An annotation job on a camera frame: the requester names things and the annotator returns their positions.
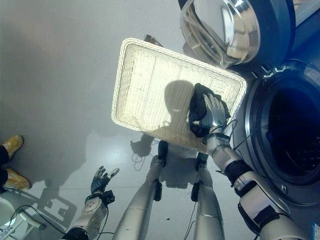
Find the black pants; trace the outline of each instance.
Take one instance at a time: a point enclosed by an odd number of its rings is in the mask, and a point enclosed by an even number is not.
[[[1,166],[9,162],[9,154],[6,148],[0,145],[0,188],[6,183],[8,180],[8,173],[6,170],[2,169]]]

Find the white wicker tray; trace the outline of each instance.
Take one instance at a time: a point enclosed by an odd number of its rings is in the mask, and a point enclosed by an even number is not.
[[[112,120],[123,127],[183,147],[206,151],[189,130],[194,85],[219,94],[231,117],[247,89],[237,74],[135,38],[123,41],[112,103]]]

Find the washing machine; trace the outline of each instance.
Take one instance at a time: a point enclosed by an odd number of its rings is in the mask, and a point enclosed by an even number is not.
[[[185,52],[247,80],[233,146],[311,236],[320,224],[320,1],[179,4]]]

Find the black cloth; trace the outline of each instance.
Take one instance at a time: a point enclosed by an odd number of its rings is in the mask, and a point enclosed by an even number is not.
[[[203,94],[211,94],[216,97],[223,105],[225,110],[225,117],[230,118],[229,110],[227,104],[221,100],[220,95],[214,94],[214,92],[207,88],[206,86],[201,85],[200,83],[195,84],[194,93],[190,100],[190,109],[189,109],[189,125],[190,130],[194,133],[197,138],[203,138],[209,134],[208,128],[201,127],[193,124],[194,121],[200,121],[203,119],[207,113],[205,100]]]
[[[9,162],[9,154],[6,148],[0,145],[0,193],[5,192],[2,186],[8,180],[8,173],[6,170],[2,169],[1,166]]]

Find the robotic hand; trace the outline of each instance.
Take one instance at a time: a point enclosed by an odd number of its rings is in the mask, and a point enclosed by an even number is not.
[[[211,132],[222,132],[226,127],[226,111],[223,104],[212,94],[203,94],[206,115],[200,121],[193,123],[200,127],[210,129]]]
[[[287,205],[270,188],[270,184],[253,171],[229,144],[224,134],[226,114],[222,103],[211,94],[203,95],[206,115],[193,122],[210,129],[206,137],[206,150],[214,163],[231,182],[246,225],[261,240],[307,240],[308,236],[290,218]]]
[[[105,173],[104,166],[99,167],[91,183],[91,195],[84,202],[81,216],[71,229],[62,237],[64,240],[92,240],[98,236],[101,222],[107,214],[108,204],[115,201],[112,190],[105,191],[107,184],[119,172],[119,168]]]

